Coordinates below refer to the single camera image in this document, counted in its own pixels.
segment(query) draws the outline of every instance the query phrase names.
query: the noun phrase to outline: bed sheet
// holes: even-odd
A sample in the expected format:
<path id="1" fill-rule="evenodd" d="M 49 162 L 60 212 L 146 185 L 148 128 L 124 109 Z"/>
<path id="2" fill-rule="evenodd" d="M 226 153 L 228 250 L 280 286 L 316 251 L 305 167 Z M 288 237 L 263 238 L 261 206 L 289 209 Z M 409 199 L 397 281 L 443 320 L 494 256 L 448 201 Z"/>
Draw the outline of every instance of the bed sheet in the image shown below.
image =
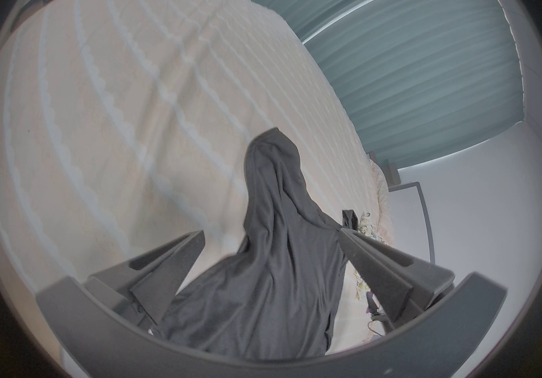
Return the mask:
<path id="1" fill-rule="evenodd" d="M 248 0 L 55 0 L 12 34 L 0 69 L 0 237 L 34 293 L 199 229 L 207 244 L 184 285 L 235 253 L 244 155 L 272 127 L 298 147 L 324 212 L 338 222 L 343 209 L 369 214 L 392 240 L 382 172 L 271 10 Z M 349 264 L 332 351 L 372 334 L 358 285 Z"/>

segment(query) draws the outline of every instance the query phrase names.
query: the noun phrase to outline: striped bed sheet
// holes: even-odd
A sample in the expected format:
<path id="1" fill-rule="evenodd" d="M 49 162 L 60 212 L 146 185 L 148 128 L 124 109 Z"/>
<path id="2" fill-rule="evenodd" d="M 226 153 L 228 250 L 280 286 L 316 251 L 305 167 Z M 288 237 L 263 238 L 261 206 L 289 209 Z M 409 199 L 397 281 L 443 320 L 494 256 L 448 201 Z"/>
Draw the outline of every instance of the striped bed sheet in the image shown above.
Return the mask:
<path id="1" fill-rule="evenodd" d="M 194 230 L 185 281 L 235 253 L 249 142 L 279 127 L 313 200 L 370 214 L 392 244 L 388 189 L 286 22 L 248 0 L 54 0 L 0 51 L 0 238 L 32 292 L 83 281 Z M 351 264 L 330 352 L 372 333 Z"/>

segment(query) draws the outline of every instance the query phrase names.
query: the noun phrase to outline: green curtain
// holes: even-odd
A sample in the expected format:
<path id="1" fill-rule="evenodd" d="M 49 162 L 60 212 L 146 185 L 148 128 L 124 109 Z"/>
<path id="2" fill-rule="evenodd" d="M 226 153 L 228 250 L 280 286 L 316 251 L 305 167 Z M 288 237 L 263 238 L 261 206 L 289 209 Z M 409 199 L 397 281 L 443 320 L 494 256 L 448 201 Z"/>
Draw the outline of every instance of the green curtain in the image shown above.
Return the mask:
<path id="1" fill-rule="evenodd" d="M 368 0 L 252 0 L 301 40 Z M 374 0 L 305 46 L 365 151 L 406 167 L 480 143 L 523 119 L 523 85 L 497 0 Z"/>

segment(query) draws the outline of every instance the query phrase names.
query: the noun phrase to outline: dark gray cloth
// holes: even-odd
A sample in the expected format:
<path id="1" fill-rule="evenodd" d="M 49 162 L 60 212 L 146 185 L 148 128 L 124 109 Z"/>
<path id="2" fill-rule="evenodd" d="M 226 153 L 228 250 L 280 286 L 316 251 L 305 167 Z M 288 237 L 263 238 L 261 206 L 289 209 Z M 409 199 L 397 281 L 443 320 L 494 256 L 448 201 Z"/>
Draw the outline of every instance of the dark gray cloth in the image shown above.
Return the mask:
<path id="1" fill-rule="evenodd" d="M 152 332 L 250 360 L 323 355 L 347 262 L 341 226 L 308 195 L 299 152 L 278 128 L 251 142 L 245 176 L 243 246 L 181 291 Z"/>

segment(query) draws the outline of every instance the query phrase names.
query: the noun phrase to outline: whiteboard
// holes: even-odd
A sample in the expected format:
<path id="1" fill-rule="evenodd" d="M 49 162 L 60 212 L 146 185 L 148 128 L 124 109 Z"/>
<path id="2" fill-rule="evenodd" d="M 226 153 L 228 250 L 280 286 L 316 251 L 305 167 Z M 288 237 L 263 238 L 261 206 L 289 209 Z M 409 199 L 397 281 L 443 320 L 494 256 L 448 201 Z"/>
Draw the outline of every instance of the whiteboard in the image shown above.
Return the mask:
<path id="1" fill-rule="evenodd" d="M 435 263 L 431 225 L 419 183 L 390 187 L 390 206 L 394 247 Z"/>

